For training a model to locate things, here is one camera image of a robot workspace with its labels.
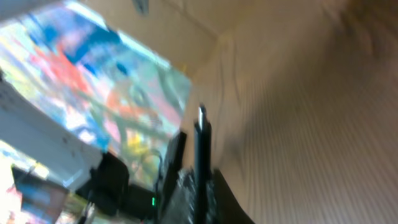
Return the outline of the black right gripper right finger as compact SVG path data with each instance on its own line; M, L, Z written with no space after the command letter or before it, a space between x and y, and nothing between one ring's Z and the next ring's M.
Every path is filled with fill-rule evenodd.
M208 183L208 223L254 224L242 209L219 169Z

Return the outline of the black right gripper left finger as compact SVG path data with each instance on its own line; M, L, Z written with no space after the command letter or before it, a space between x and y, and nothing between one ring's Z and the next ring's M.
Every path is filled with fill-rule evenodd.
M192 169L183 168L187 134L179 131L167 146L160 184L160 223L193 224L195 184Z

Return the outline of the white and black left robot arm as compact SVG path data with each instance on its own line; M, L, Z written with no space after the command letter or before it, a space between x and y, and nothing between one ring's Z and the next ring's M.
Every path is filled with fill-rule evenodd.
M113 217L155 216L156 196L130 181L127 165L110 152L85 143L1 80L1 140L55 173L54 182Z

